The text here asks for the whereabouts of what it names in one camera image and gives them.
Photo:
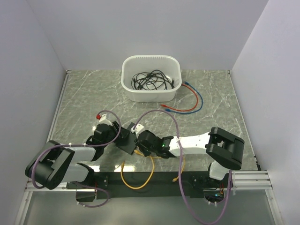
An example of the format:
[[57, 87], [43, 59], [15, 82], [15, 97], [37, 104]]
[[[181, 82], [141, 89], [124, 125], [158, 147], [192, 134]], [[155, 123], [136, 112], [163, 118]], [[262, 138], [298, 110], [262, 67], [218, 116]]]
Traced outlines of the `black network switch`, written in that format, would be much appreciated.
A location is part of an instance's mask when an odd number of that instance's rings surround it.
[[[126, 128], [130, 131], [130, 129], [134, 126], [134, 123], [130, 123], [129, 126]], [[130, 131], [128, 138], [117, 138], [115, 143], [115, 146], [124, 152], [128, 153], [129, 155], [132, 155], [136, 145], [135, 145], [136, 135]]]

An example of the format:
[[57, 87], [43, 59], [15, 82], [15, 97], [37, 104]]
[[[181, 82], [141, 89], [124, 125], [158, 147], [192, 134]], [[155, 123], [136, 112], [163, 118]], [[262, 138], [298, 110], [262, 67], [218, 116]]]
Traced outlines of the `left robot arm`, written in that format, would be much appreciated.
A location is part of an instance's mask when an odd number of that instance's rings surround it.
[[86, 146], [70, 147], [50, 140], [41, 149], [41, 154], [46, 149], [52, 149], [44, 154], [37, 163], [35, 169], [35, 182], [52, 190], [62, 182], [78, 182], [83, 188], [89, 188], [95, 183], [95, 172], [83, 161], [96, 161], [104, 153], [105, 143], [114, 140], [115, 146], [132, 154], [135, 148], [132, 139], [131, 123], [127, 128], [121, 128], [119, 136], [118, 122], [112, 124], [99, 123], [94, 128], [94, 133], [87, 141]]

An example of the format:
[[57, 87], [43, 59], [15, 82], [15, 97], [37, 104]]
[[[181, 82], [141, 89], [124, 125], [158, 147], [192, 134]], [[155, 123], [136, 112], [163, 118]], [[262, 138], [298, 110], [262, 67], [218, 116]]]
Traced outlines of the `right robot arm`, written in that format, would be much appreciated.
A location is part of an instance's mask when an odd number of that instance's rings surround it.
[[161, 158], [176, 158], [182, 155], [207, 154], [214, 161], [209, 167], [206, 181], [217, 187], [230, 170], [240, 170], [245, 141], [219, 127], [194, 136], [167, 136], [159, 138], [138, 124], [131, 128], [136, 135], [135, 145], [144, 156], [155, 154]]

